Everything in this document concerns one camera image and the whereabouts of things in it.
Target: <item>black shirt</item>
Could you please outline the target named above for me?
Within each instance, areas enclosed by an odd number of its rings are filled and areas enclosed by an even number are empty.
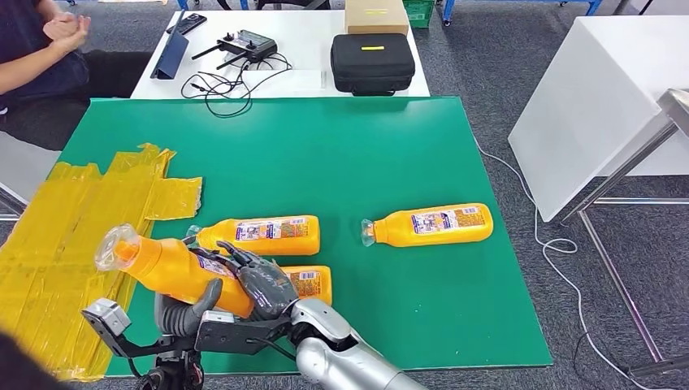
[[[50,44],[50,38],[43,33],[45,21],[36,11],[39,1],[0,0],[0,63],[19,59]],[[69,93],[88,81],[89,69],[77,50],[66,55],[28,84],[0,95],[0,101]]]

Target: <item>yellow tape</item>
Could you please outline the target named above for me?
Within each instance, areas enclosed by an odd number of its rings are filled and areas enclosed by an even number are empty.
[[[175,153],[145,144],[119,152],[110,169],[55,164],[0,249],[0,327],[60,379],[101,378],[110,350],[80,311],[99,297],[125,309],[136,282],[99,272],[93,254],[105,233],[131,223],[149,235],[153,219],[196,214],[201,178],[163,179]]]

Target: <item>bottle cap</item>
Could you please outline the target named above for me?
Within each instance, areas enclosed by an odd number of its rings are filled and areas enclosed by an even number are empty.
[[[200,246],[198,243],[198,233],[201,232],[201,229],[198,225],[192,225],[187,229],[187,235],[182,240],[187,245],[187,248],[192,249]]]
[[[120,270],[132,265],[139,253],[141,238],[129,223],[113,227],[96,250],[93,262],[100,271]]]
[[[364,246],[371,246],[375,242],[373,223],[368,219],[362,220],[362,243]]]

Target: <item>person's hand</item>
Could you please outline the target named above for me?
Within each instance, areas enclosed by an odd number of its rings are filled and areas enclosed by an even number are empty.
[[[62,12],[43,26],[43,33],[55,41],[71,36],[78,28],[79,21],[76,16],[70,12]]]
[[[76,31],[67,37],[62,37],[54,40],[50,47],[60,50],[63,54],[71,53],[86,42],[86,36],[89,35],[89,26],[91,25],[91,18],[79,15],[76,20]]]

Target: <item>plastic bottle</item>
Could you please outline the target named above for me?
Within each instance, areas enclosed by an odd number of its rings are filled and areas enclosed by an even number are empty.
[[[217,241],[227,241],[255,254],[311,255],[320,250],[319,219],[313,215],[257,219],[225,219],[211,227],[189,228],[187,236],[196,236],[197,244],[219,249]]]
[[[121,270],[146,288],[193,304],[209,281],[223,280],[217,307],[246,318],[254,308],[240,283],[226,266],[190,252],[174,238],[152,240],[126,223],[112,228],[98,247],[94,261],[101,271]],[[332,303],[332,282],[327,266],[285,266],[300,298],[317,297]]]
[[[397,211],[371,222],[362,221],[362,242],[392,246],[455,244],[481,241],[491,235],[493,219],[481,203]]]

